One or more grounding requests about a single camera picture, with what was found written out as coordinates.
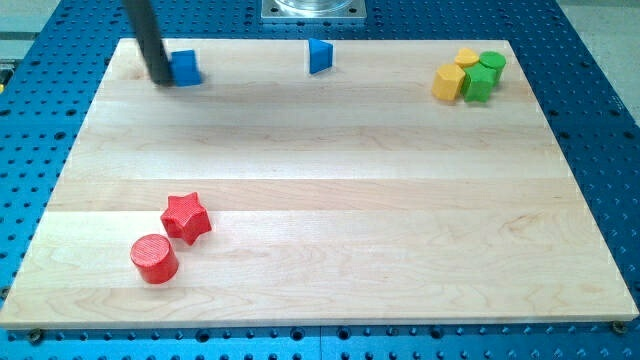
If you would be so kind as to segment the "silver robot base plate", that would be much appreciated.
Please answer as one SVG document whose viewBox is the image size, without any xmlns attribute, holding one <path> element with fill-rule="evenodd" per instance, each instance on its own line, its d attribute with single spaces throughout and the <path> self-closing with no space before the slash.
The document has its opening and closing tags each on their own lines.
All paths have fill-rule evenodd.
<svg viewBox="0 0 640 360">
<path fill-rule="evenodd" d="M 364 20 L 365 0 L 262 0 L 261 18 L 288 20 Z"/>
</svg>

